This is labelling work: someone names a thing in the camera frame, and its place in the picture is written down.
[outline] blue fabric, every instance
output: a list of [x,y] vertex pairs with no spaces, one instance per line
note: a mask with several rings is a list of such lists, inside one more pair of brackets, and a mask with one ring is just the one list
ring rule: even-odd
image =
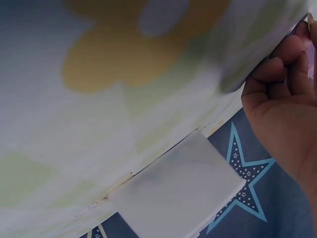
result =
[[[209,141],[249,181],[201,231],[200,238],[314,237],[306,197],[257,141],[243,110]],[[102,228],[108,238],[137,238],[118,213],[103,222]],[[98,227],[93,229],[92,238],[103,238],[97,231]]]

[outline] hand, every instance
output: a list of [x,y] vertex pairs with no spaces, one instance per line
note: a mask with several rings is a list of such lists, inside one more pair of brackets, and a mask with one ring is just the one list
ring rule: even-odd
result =
[[306,54],[311,41],[317,46],[317,22],[311,39],[300,22],[247,77],[241,96],[258,140],[307,194],[317,192],[317,97]]

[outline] finger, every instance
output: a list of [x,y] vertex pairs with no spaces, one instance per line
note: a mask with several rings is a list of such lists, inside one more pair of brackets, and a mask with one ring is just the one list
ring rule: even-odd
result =
[[266,90],[268,99],[278,100],[291,96],[285,83],[273,83],[267,86]]
[[314,87],[315,91],[317,92],[317,54],[316,54],[316,48],[317,48],[317,21],[315,21],[313,24],[311,24],[311,40],[313,43],[313,46],[315,48],[315,58],[314,58]]
[[270,83],[281,83],[285,79],[285,68],[280,58],[264,61],[247,77],[241,100],[244,111],[250,116],[254,109],[269,100],[266,89]]
[[311,40],[316,49],[317,48],[317,21],[311,24]]
[[292,95],[313,95],[313,84],[308,78],[308,56],[302,52],[288,67],[287,86]]
[[271,58],[279,57],[284,65],[293,63],[303,51],[302,40],[295,35],[286,37],[271,54]]
[[303,51],[306,51],[312,44],[310,33],[308,30],[308,24],[305,21],[301,21],[295,28],[295,36],[298,36],[303,44]]

